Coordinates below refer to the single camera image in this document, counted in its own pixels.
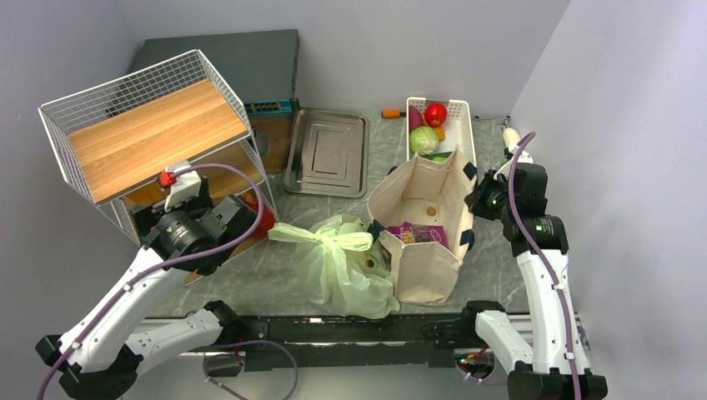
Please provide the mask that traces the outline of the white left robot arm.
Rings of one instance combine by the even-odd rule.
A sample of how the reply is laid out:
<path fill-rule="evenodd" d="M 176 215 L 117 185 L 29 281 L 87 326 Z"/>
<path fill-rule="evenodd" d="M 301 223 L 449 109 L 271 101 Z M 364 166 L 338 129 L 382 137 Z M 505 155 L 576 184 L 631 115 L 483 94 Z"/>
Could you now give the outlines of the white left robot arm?
<path fill-rule="evenodd" d="M 211 301 L 188 317 L 151 331 L 138 326 L 187 275 L 214 273 L 263 218 L 234 195 L 214 202 L 208 180 L 191 174 L 169 195 L 131 215 L 141 246 L 97 306 L 72 329 L 36 345 L 72 399 L 120 398 L 145 372 L 195 348 L 232 348 L 246 327 L 225 302 Z"/>

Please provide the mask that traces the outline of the purple snack bag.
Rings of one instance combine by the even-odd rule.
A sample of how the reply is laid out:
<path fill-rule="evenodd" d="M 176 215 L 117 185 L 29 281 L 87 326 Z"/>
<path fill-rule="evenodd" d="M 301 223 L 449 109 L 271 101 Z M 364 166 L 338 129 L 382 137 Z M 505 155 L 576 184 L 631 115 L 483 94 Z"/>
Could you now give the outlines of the purple snack bag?
<path fill-rule="evenodd" d="M 447 238 L 444 228 L 439 225 L 421 225 L 403 222 L 401 225 L 387 227 L 386 231 L 393 234 L 405 244 L 437 243 L 447 247 Z"/>

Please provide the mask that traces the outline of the green avocado plastic bag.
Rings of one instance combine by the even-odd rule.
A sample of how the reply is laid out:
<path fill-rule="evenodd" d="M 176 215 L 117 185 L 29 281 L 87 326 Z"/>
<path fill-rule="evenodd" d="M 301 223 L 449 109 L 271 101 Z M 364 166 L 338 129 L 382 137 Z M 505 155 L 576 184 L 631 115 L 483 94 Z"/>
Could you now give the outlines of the green avocado plastic bag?
<path fill-rule="evenodd" d="M 360 217 L 339 214 L 309 229 L 277 222 L 268 238 L 295 245 L 291 261 L 298 284 L 327 313 L 380 319 L 400 310 L 395 280 Z"/>

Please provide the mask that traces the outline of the white wire shelf rack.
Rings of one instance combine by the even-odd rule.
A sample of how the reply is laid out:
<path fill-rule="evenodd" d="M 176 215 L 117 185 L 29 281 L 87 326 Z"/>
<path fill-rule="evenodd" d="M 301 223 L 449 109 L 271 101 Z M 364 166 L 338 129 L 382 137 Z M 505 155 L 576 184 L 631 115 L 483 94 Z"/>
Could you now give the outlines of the white wire shelf rack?
<path fill-rule="evenodd" d="M 174 163 L 224 163 L 207 171 L 214 199 L 253 185 L 273 194 L 246 107 L 193 49 L 38 109 L 63 180 L 132 240 L 131 206 L 163 199 L 157 176 Z"/>

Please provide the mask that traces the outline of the beige canvas tote bag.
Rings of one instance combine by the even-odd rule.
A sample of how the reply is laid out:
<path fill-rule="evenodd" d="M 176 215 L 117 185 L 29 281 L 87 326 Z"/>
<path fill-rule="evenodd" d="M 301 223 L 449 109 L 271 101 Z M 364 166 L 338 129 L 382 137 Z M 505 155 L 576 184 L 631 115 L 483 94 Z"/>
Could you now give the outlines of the beige canvas tote bag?
<path fill-rule="evenodd" d="M 476 183 L 476 166 L 455 149 L 442 162 L 412 157 L 371 192 L 369 233 L 384 251 L 400 302 L 448 301 L 474 245 L 474 215 L 464 199 Z"/>

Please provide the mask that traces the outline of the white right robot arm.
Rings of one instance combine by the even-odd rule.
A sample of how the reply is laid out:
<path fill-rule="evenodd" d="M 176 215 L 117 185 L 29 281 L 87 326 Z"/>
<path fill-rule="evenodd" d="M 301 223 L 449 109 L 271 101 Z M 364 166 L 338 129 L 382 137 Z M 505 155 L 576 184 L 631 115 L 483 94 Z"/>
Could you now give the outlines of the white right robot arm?
<path fill-rule="evenodd" d="M 569 242 L 561 218 L 546 212 L 548 175 L 522 162 L 512 172 L 489 169 L 465 198 L 469 211 L 499 220 L 522 274 L 529 302 L 532 342 L 527 342 L 498 302 L 473 301 L 459 334 L 485 343 L 508 374 L 511 399 L 605 399 L 605 377 L 591 370 L 569 292 Z"/>

